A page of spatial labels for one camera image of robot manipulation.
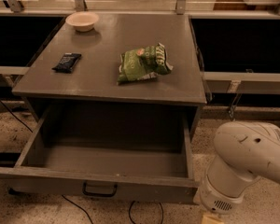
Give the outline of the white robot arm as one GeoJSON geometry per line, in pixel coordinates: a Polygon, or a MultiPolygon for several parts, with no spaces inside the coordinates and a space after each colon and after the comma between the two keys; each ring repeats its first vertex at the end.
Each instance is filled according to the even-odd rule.
{"type": "Polygon", "coordinates": [[[206,168],[195,201],[207,211],[228,215],[247,187],[264,177],[280,185],[280,128],[267,122],[230,121],[213,140],[216,156],[206,168]]]}

